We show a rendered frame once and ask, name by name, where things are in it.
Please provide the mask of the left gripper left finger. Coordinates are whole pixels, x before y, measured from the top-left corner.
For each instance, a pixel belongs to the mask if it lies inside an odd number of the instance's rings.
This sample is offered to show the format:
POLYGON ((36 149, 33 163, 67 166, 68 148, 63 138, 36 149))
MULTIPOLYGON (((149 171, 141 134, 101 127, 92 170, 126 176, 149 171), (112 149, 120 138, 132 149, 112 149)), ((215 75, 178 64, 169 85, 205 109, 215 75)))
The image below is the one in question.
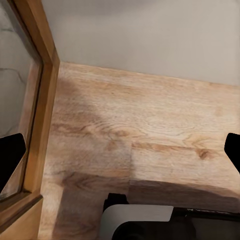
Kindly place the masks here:
POLYGON ((0 138, 0 193, 26 152, 21 133, 0 138))

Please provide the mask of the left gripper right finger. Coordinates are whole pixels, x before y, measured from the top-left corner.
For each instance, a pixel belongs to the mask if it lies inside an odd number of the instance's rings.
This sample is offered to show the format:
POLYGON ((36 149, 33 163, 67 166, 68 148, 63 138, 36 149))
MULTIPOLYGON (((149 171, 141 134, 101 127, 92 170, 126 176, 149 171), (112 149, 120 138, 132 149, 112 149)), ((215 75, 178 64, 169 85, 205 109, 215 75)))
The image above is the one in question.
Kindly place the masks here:
POLYGON ((240 135, 228 133, 224 145, 224 151, 240 173, 240 135))

